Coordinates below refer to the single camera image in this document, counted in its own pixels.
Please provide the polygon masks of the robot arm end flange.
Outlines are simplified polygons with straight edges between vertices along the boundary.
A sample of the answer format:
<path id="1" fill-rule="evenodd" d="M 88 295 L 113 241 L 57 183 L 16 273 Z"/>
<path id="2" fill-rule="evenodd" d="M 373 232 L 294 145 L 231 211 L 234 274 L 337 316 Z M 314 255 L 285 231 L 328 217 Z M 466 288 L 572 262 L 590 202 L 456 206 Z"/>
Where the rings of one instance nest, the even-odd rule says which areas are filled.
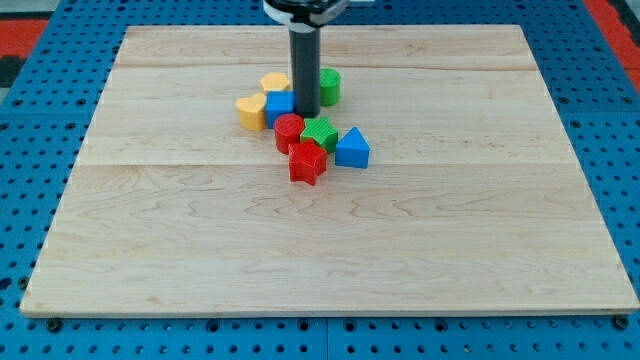
<path id="1" fill-rule="evenodd" d="M 264 12 L 274 21 L 319 28 L 345 11 L 348 0 L 264 0 Z"/>

